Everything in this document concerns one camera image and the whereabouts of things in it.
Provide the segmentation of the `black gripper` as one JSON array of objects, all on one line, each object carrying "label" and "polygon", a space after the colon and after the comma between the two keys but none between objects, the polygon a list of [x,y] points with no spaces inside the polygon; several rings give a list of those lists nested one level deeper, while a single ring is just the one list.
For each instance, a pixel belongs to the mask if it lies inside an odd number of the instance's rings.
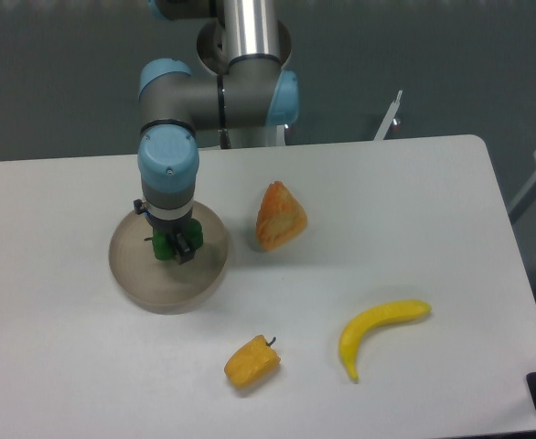
[{"label": "black gripper", "polygon": [[152,200],[138,198],[133,201],[134,213],[145,215],[148,223],[155,229],[172,235],[172,247],[178,264],[191,261],[196,248],[192,241],[182,232],[192,219],[194,199],[187,201],[174,198]]}]

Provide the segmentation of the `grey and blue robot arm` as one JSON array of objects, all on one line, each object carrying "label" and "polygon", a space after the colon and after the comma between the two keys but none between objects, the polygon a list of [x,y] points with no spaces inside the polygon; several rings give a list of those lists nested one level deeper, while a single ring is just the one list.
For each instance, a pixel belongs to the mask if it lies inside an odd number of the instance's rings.
[{"label": "grey and blue robot arm", "polygon": [[297,77],[284,70],[279,24],[271,1],[151,1],[167,20],[212,18],[220,28],[211,42],[226,64],[196,79],[175,59],[149,62],[140,75],[137,163],[142,198],[134,211],[153,229],[157,260],[194,258],[203,231],[193,219],[199,166],[196,134],[293,123],[299,113]]}]

